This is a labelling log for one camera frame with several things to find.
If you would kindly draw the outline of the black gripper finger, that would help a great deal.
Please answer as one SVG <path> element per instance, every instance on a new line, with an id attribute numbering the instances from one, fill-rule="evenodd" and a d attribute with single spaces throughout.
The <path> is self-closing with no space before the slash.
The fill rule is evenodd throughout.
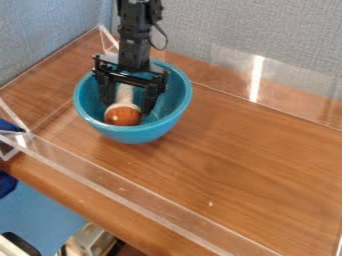
<path id="1" fill-rule="evenodd" d="M 99 94 L 104 106 L 109 106 L 115 101 L 115 80 L 105 75 L 97 78 Z"/>
<path id="2" fill-rule="evenodd" d="M 155 106 L 157 97 L 159 97 L 159 87 L 148 86 L 144 90 L 143 103 L 141 103 L 141 113 L 144 115 L 149 114 Z"/>

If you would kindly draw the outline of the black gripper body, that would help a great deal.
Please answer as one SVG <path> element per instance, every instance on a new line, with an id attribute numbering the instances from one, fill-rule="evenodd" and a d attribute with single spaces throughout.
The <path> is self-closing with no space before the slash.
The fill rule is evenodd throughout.
<path id="1" fill-rule="evenodd" d="M 93 77 L 97 82 L 100 75 L 109 76 L 119 83 L 124 83 L 136 87 L 145 88 L 157 86 L 159 93 L 165 91 L 167 79 L 169 72 L 149 62 L 141 70 L 124 68 L 117 64 L 116 55 L 96 54 L 93 56 Z"/>

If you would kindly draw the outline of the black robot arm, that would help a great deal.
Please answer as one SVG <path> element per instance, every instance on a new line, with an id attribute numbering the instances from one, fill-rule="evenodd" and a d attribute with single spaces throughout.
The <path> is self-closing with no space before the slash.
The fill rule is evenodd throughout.
<path id="1" fill-rule="evenodd" d="M 148 115 L 155 107 L 157 97 L 165 91 L 169 72 L 149 60 L 152 43 L 151 30 L 156 28 L 167 35 L 157 25 L 161 20 L 161 0 L 116 0 L 120 35 L 117 59 L 104 55 L 93 57 L 92 70 L 97 82 L 101 103 L 108 106 L 119 92 L 113 90 L 117 83 L 144 89 L 141 114 Z"/>

